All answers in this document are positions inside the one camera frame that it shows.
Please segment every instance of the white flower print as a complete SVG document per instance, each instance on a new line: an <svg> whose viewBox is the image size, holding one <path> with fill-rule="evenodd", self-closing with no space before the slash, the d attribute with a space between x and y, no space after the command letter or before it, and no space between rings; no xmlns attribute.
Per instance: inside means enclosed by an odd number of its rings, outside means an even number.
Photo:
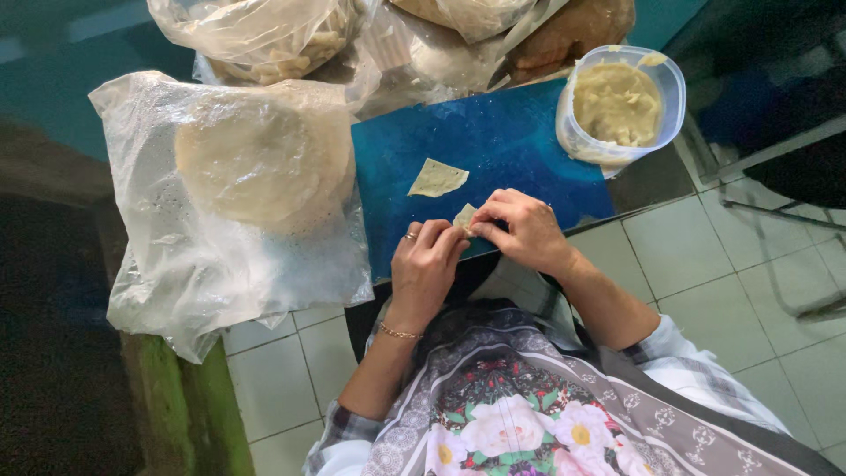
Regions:
<svg viewBox="0 0 846 476"><path fill-rule="evenodd" d="M652 469L624 434L617 435L617 464L628 476L652 476Z"/></svg>
<svg viewBox="0 0 846 476"><path fill-rule="evenodd" d="M673 410L670 408L662 408L661 410L655 411L655 420L657 420L658 425L656 425L655 428L647 427L646 429L648 429L653 435L663 438L664 435L661 434L661 430L665 426L670 426L675 423L676 414L673 413Z"/></svg>
<svg viewBox="0 0 846 476"><path fill-rule="evenodd" d="M461 438L440 423L434 423L426 442L426 472L439 476L461 474L461 462L467 459L467 448Z"/></svg>
<svg viewBox="0 0 846 476"><path fill-rule="evenodd" d="M385 434L385 441L402 451L407 451L417 444L417 432L409 428L397 426L388 430Z"/></svg>
<svg viewBox="0 0 846 476"><path fill-rule="evenodd" d="M700 453L702 453L702 450L706 446L710 446L717 437L709 428L700 426L693 430L693 439L696 441L695 451L688 451L684 453L684 455L687 456L692 463L702 466L705 464L705 460L702 459Z"/></svg>
<svg viewBox="0 0 846 476"><path fill-rule="evenodd" d="M555 474L566 476L618 476L600 453L569 453L558 448L553 453Z"/></svg>
<svg viewBox="0 0 846 476"><path fill-rule="evenodd" d="M629 409L637 407L639 404L640 404L640 395L638 395L636 393L633 393L631 395L626 395L626 397L623 399L623 405L626 408L629 408Z"/></svg>
<svg viewBox="0 0 846 476"><path fill-rule="evenodd" d="M752 450L738 450L738 458L743 462L743 474L749 474L755 468L761 467L761 462L755 458Z"/></svg>
<svg viewBox="0 0 846 476"><path fill-rule="evenodd" d="M606 447L614 446L614 437L605 426L607 417L600 408L569 401L555 422L552 434L567 445L571 453L587 451L604 454Z"/></svg>
<svg viewBox="0 0 846 476"><path fill-rule="evenodd" d="M511 451L531 451L541 446L543 434L554 422L535 412L522 395L504 396L493 405L481 403L472 412L475 420L461 430L467 451L498 457Z"/></svg>

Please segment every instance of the plaid shirt sleeve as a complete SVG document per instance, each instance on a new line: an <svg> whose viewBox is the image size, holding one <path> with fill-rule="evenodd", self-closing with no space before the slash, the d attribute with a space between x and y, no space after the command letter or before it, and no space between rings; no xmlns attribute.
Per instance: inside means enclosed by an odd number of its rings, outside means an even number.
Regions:
<svg viewBox="0 0 846 476"><path fill-rule="evenodd" d="M337 400L329 403L326 412L326 429L323 436L316 442L305 459L303 473L314 476L326 464L326 450L343 441L363 440L370 443L376 441L376 436L385 427L384 422L377 422L361 417L338 405Z"/></svg>
<svg viewBox="0 0 846 476"><path fill-rule="evenodd" d="M720 413L762 428L789 434L784 424L760 403L710 351L699 351L667 315L651 335L623 349L645 374L670 390Z"/></svg>

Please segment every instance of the clear plastic bag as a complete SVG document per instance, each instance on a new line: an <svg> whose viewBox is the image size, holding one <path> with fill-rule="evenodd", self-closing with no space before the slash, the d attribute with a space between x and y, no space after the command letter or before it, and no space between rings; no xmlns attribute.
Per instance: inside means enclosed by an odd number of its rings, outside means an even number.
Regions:
<svg viewBox="0 0 846 476"><path fill-rule="evenodd" d="M341 51L379 0L147 0L171 42L216 75L264 86L298 79Z"/></svg>
<svg viewBox="0 0 846 476"><path fill-rule="evenodd" d="M89 98L129 235L115 328L162 335L199 363L222 327L372 299L343 86L147 71Z"/></svg>
<svg viewBox="0 0 846 476"><path fill-rule="evenodd" d="M490 38L514 26L536 0L391 0L403 10L447 26L468 42Z"/></svg>
<svg viewBox="0 0 846 476"><path fill-rule="evenodd" d="M219 74L201 53L196 54L191 78L212 86L260 86L253 80ZM382 72L361 38L358 38L306 79L343 85L349 110L356 113L379 88Z"/></svg>
<svg viewBox="0 0 846 476"><path fill-rule="evenodd" d="M503 37L468 45L455 30L383 3L356 40L382 72L379 89L356 117L365 120L418 102L434 104L487 91Z"/></svg>

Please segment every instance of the wrist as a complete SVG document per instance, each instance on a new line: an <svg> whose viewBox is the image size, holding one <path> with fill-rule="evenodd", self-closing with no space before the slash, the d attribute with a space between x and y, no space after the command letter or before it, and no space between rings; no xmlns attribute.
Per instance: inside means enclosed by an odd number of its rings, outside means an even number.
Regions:
<svg viewBox="0 0 846 476"><path fill-rule="evenodd" d="M564 285L565 282L572 279L573 274L575 274L577 269L583 266L585 262L587 262L585 255L581 254L575 246L567 245L567 247L564 248L556 258L553 265L555 268L550 275L555 278L558 283Z"/></svg>
<svg viewBox="0 0 846 476"><path fill-rule="evenodd" d="M414 311L399 308L391 303L387 308L383 322L390 330L419 335L426 331L426 326L429 325L433 317L415 315Z"/></svg>

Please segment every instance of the white floor tile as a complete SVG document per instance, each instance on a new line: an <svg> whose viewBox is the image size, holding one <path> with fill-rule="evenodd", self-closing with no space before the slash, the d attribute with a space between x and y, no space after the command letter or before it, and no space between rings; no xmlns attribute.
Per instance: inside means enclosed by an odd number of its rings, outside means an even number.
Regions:
<svg viewBox="0 0 846 476"><path fill-rule="evenodd" d="M796 316L838 296L838 288L814 247L739 273L752 307L776 354L782 356L846 332L846 319L811 324Z"/></svg>
<svg viewBox="0 0 846 476"><path fill-rule="evenodd" d="M841 471L846 472L846 442L827 448L822 455Z"/></svg>
<svg viewBox="0 0 846 476"><path fill-rule="evenodd" d="M227 361L248 441L320 418L297 335Z"/></svg>
<svg viewBox="0 0 846 476"><path fill-rule="evenodd" d="M781 357L823 448L846 441L846 335Z"/></svg>
<svg viewBox="0 0 846 476"><path fill-rule="evenodd" d="M803 224L725 208L720 205L723 193L728 200L763 208L781 207L790 199L752 179L738 180L701 195L705 211L735 269L746 269L813 244Z"/></svg>
<svg viewBox="0 0 846 476"><path fill-rule="evenodd" d="M275 434L250 445L255 476L300 474L311 446L323 435L323 422L317 420Z"/></svg>
<svg viewBox="0 0 846 476"><path fill-rule="evenodd" d="M532 314L538 314L543 306L543 297L526 290L517 290L514 294L514 304Z"/></svg>
<svg viewBox="0 0 846 476"><path fill-rule="evenodd" d="M833 221L833 223L846 224L846 210L831 209L828 210L828 212L832 215L831 221ZM787 210L787 213L795 213L799 216L824 222L829 221L828 217L826 216L826 212L822 208L815 207L807 203L799 205L796 208ZM805 228L808 229L808 233L810 233L810 237L814 241L814 243L822 243L823 241L831 240L832 238L838 235L838 232L834 230L828 230L820 226L815 226L811 224L806 224Z"/></svg>
<svg viewBox="0 0 846 476"><path fill-rule="evenodd" d="M273 329L268 329L262 323L247 321L226 329L223 333L223 348L226 349L226 355L230 356L235 352L260 346L271 340L282 339L296 331L294 316L290 314L285 316L282 322L276 324Z"/></svg>
<svg viewBox="0 0 846 476"><path fill-rule="evenodd" d="M341 395L347 380L358 367L349 342L347 319L334 318L303 329L299 338L303 342L317 403L323 413L329 402Z"/></svg>
<svg viewBox="0 0 846 476"><path fill-rule="evenodd" d="M623 224L613 222L570 236L568 241L591 263L643 302L655 301Z"/></svg>
<svg viewBox="0 0 846 476"><path fill-rule="evenodd" d="M820 449L820 443L777 359L737 372L734 378L775 413L797 441L815 450Z"/></svg>
<svg viewBox="0 0 846 476"><path fill-rule="evenodd" d="M840 240L829 240L817 245L816 249L828 270L832 272L838 288L846 292L846 250L843 249L843 243Z"/></svg>
<svg viewBox="0 0 846 476"><path fill-rule="evenodd" d="M343 307L312 307L294 311L294 322L297 323L297 329L303 329L337 316L343 316Z"/></svg>
<svg viewBox="0 0 846 476"><path fill-rule="evenodd" d="M497 273L491 273L473 294L467 300L475 301L477 299L497 299L499 297L507 297L511 301L517 299L518 291L521 291L517 285L511 281L506 281L505 278Z"/></svg>
<svg viewBox="0 0 846 476"><path fill-rule="evenodd" d="M677 135L675 139L673 139L673 146L676 147L676 153L679 157L681 157L684 167L688 170L688 174L690 174L690 179L693 180L693 185L696 187L696 191L703 192L720 185L719 180L713 180L707 184L702 183L702 180L699 179L699 171L696 169L696 164L694 163L693 153L687 141L681 134Z"/></svg>
<svg viewBox="0 0 846 476"><path fill-rule="evenodd" d="M740 280L730 274L661 299L684 337L717 354L729 372L752 367L776 356Z"/></svg>
<svg viewBox="0 0 846 476"><path fill-rule="evenodd" d="M516 285L517 287L523 287L523 283L530 277L530 274L534 272L534 270L526 268L522 264L517 264L505 256L499 259L497 267L493 270L494 274L509 283Z"/></svg>
<svg viewBox="0 0 846 476"><path fill-rule="evenodd" d="M733 272L696 196L626 219L623 227L657 299Z"/></svg>

